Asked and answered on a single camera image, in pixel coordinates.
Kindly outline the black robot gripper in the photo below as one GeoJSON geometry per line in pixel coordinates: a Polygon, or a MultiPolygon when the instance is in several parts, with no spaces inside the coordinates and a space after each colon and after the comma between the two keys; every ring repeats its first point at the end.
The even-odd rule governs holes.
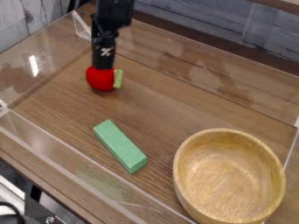
{"type": "Polygon", "coordinates": [[[97,10],[91,15],[93,66],[98,70],[114,67],[117,40],[113,36],[121,28],[131,25],[135,0],[97,0],[97,10]]]}

